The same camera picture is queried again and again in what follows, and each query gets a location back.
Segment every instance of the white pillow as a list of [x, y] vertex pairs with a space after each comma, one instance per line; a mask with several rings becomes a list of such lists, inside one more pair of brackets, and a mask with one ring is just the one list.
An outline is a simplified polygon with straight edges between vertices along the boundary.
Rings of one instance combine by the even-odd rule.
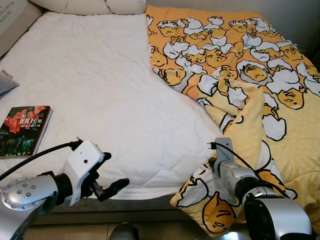
[[30, 0], [51, 11], [62, 14], [142, 14], [146, 0]]

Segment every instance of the book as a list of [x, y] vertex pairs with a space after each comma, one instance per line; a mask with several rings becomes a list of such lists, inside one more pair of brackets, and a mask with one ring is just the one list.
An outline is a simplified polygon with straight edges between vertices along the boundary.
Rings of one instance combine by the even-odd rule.
[[36, 154], [51, 114], [50, 106], [11, 108], [0, 128], [0, 159]]

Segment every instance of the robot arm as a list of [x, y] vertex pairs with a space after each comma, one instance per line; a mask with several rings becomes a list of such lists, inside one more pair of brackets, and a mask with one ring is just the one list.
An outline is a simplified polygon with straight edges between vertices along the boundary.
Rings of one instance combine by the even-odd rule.
[[302, 207], [276, 193], [273, 185], [258, 177], [251, 168], [238, 165], [230, 138], [216, 138], [210, 144], [217, 154], [211, 167], [242, 204], [252, 240], [313, 239], [310, 220]]
[[124, 178], [102, 189], [96, 181], [99, 177], [97, 170], [111, 158], [111, 154], [103, 153], [90, 141], [79, 141], [80, 145], [67, 158], [61, 174], [45, 172], [37, 177], [19, 178], [2, 190], [1, 240], [22, 239], [27, 227], [54, 206], [63, 203], [73, 206], [93, 193], [102, 202], [129, 184], [129, 179]]

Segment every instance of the yellow blanket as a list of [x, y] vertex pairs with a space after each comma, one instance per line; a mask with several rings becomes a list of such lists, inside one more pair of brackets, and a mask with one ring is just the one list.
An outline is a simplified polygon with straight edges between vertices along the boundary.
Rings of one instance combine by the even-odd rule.
[[[304, 207], [319, 232], [316, 68], [255, 12], [149, 5], [146, 14], [154, 72], [198, 101], [232, 139], [234, 151]], [[186, 181], [171, 204], [213, 237], [225, 234], [241, 211], [208, 163]]]

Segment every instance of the quilted mattress cover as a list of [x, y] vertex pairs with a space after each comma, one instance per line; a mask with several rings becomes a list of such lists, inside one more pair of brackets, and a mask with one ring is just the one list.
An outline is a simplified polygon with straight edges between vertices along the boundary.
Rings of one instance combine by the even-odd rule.
[[[20, 86], [0, 96], [0, 121], [12, 107], [49, 105], [53, 114], [38, 152], [91, 140], [112, 153], [100, 169], [103, 187], [129, 178], [114, 199], [176, 192], [211, 156], [221, 137], [205, 110], [167, 86], [150, 68], [146, 18], [47, 12], [0, 61]], [[4, 181], [59, 173], [70, 149], [39, 158]], [[0, 173], [21, 159], [0, 159]]]

